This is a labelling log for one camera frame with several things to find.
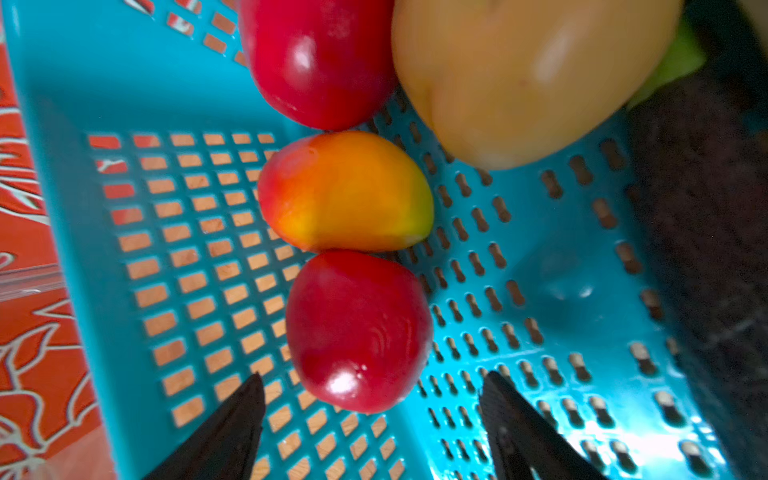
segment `blue plastic basket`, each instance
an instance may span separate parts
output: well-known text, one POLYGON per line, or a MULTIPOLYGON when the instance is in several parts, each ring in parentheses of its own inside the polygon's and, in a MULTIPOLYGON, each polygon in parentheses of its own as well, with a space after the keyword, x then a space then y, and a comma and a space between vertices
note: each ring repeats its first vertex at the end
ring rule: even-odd
POLYGON ((399 254, 429 291, 435 351, 401 405, 350 414, 304 391, 286 348, 284 303, 308 256, 263 222, 256 187, 270 153, 312 131, 258 95, 233 0, 3 9, 122 478, 148 473, 253 371, 270 401, 254 478, 492 478, 486 369, 611 478, 732 478, 643 268, 622 114, 490 175, 447 157, 402 98, 369 124, 435 193, 435 231, 399 254))

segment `orange floral tablecloth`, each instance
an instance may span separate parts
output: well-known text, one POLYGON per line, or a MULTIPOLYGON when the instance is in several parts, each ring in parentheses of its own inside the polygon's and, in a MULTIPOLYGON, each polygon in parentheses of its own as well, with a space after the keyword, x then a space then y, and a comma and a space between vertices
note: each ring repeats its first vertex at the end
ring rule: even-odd
MULTIPOLYGON (((55 263, 0 45, 0 271, 55 263)), ((0 303, 0 480, 114 478, 65 290, 0 303)))

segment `rectangular hole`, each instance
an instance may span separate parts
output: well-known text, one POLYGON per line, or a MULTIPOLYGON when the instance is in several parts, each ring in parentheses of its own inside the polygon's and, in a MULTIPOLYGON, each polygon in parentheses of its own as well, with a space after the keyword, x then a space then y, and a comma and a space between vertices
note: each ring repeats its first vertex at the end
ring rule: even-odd
POLYGON ((212 257, 221 257, 232 251, 232 243, 229 240, 218 240, 208 244, 208 253, 212 257))
POLYGON ((222 281, 238 276, 240 275, 240 265, 238 262, 219 265, 216 267, 216 275, 222 281))
POLYGON ((163 389, 165 390, 166 396, 176 395, 181 390, 184 390, 193 384, 194 372, 189 367, 163 379, 163 389))
POLYGON ((247 308, 241 312, 232 315, 232 323, 235 324, 236 329, 241 329, 245 326, 249 326, 256 321, 256 312, 253 307, 247 308))
POLYGON ((176 185, 170 178, 161 178, 159 180, 147 180, 147 188, 151 194, 167 194, 176 190, 176 185))
POLYGON ((216 197, 208 196, 193 198, 192 204, 194 205, 194 209, 198 212, 210 210, 216 208, 216 197))
POLYGON ((128 269, 128 277, 131 280, 154 275, 160 271, 160 265, 157 263, 157 259, 154 258, 148 258, 146 260, 139 260, 137 262, 129 263, 126 265, 126 268, 128 269))
POLYGON ((179 165, 182 168, 199 167, 203 164, 198 154, 181 154, 177 155, 176 159, 179 160, 179 165))
POLYGON ((187 188, 195 190, 197 188, 205 188, 208 185, 208 177, 205 175, 187 175, 184 177, 184 181, 187 182, 187 188))
POLYGON ((144 330, 148 336, 156 336, 165 333, 176 326, 176 315, 173 312, 162 313, 144 321, 144 330))
POLYGON ((152 354, 154 355, 155 364, 157 366, 163 366, 181 358, 186 351, 187 347, 184 346, 184 342, 181 340, 174 340, 171 343, 158 346, 152 351, 152 354))
POLYGON ((230 192, 224 194, 224 200, 227 201, 227 205, 240 205, 245 203, 246 198, 243 192, 230 192))
POLYGON ((163 237, 168 243, 184 240, 192 236, 190 228, 187 225, 176 225, 175 227, 165 227, 163 237))
POLYGON ((162 157, 142 157, 141 168, 145 170, 165 170, 168 168, 168 163, 162 157))
POLYGON ((251 333, 240 340, 240 346, 243 347, 243 353, 246 355, 260 349, 264 346, 264 343, 264 335, 261 332, 251 333))
POLYGON ((237 374, 228 376, 221 382, 218 382, 216 386, 214 386, 214 390, 216 391, 216 398, 219 400, 219 402, 223 402, 229 398, 229 396, 232 395, 235 390, 240 387, 241 384, 242 382, 240 381, 240 376, 237 374))
POLYGON ((200 317, 213 312, 215 309, 216 303, 214 303, 214 299, 210 297, 187 304, 187 312, 190 314, 192 320, 199 319, 200 317))
POLYGON ((168 298, 168 290, 165 285, 155 285, 134 293, 136 303, 140 308, 146 308, 155 303, 160 303, 168 298))
POLYGON ((253 151, 241 151, 240 161, 243 162, 244 164, 252 164, 254 162, 259 161, 259 156, 256 155, 256 152, 253 152, 253 151))
POLYGON ((211 154, 210 161, 213 162, 214 165, 226 165, 232 163, 232 157, 226 153, 211 154))
POLYGON ((120 250, 123 250, 124 252, 133 252, 134 250, 147 248, 152 244, 152 240, 150 240, 149 235, 146 233, 124 235, 118 237, 118 241, 120 242, 120 250))
POLYGON ((182 403, 173 410, 174 423, 176 427, 181 428, 187 423, 195 420, 205 411, 203 399, 195 397, 186 403, 182 403))
POLYGON ((274 296, 268 300, 264 300, 263 302, 264 309, 266 310, 267 315, 272 315, 273 313, 281 311, 285 306, 285 301, 283 300, 282 296, 274 296))
POLYGON ((144 219, 144 215, 138 208, 121 208, 120 210, 112 210, 112 222, 115 225, 128 225, 130 223, 141 222, 144 219))
POLYGON ((215 233, 224 230, 224 221, 221 218, 200 220, 200 229, 203 233, 215 233))
POLYGON ((197 336, 197 343, 200 346, 206 346, 224 336, 224 327, 221 323, 216 322, 199 329, 195 335, 197 336))
POLYGON ((293 257, 293 247, 290 245, 283 245, 275 249, 275 255, 278 260, 285 260, 286 258, 293 257))
POLYGON ((272 357, 267 355, 262 359, 258 359, 256 362, 250 364, 250 372, 258 373, 261 376, 265 376, 275 368, 275 363, 272 361, 272 357))
POLYGON ((208 145, 224 145, 224 136, 222 134, 204 134, 203 139, 208 145))
POLYGON ((232 22, 230 19, 218 12, 214 15, 214 19, 211 21, 211 24, 227 35, 233 35, 235 28, 237 27, 235 22, 232 22))
POLYGON ((184 210, 179 202, 167 202, 165 204, 155 204, 154 211, 159 218, 175 217, 181 215, 184 210))
POLYGON ((133 197, 136 194, 131 184, 104 185, 104 196, 108 200, 133 197))
POLYGON ((177 252, 173 252, 170 255, 170 261, 176 268, 180 266, 191 265, 192 263, 197 262, 197 260, 198 260, 197 250, 195 250, 194 248, 179 250, 177 252))
POLYGON ((247 297, 248 289, 245 285, 233 286, 232 288, 224 290, 224 299, 229 305, 245 300, 247 297))
POLYGON ((179 279, 179 288, 182 293, 189 293, 199 290, 208 284, 204 273, 194 273, 189 276, 183 276, 179 279))
POLYGON ((209 373, 218 372, 232 363, 232 352, 229 349, 219 350, 205 357, 205 368, 209 373))
POLYGON ((239 214, 232 214, 232 222, 235 224, 235 227, 251 225, 253 223, 253 214, 251 212, 240 212, 239 214))

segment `mango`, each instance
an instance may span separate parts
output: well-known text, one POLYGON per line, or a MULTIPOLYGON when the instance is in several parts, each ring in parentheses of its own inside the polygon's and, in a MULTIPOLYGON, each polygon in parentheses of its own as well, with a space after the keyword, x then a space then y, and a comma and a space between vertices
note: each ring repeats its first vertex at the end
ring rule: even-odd
POLYGON ((424 240, 435 219, 432 192, 415 162, 361 131, 283 148, 266 163, 258 193, 275 232, 314 252, 400 250, 424 240))

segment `yellow fruit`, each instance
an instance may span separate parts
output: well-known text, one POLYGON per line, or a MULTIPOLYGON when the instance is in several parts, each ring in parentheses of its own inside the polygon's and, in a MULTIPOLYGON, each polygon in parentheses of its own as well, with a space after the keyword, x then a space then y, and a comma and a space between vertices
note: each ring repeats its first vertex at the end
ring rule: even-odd
POLYGON ((517 167, 596 127, 643 84, 683 0, 397 0, 395 68, 444 148, 517 167))

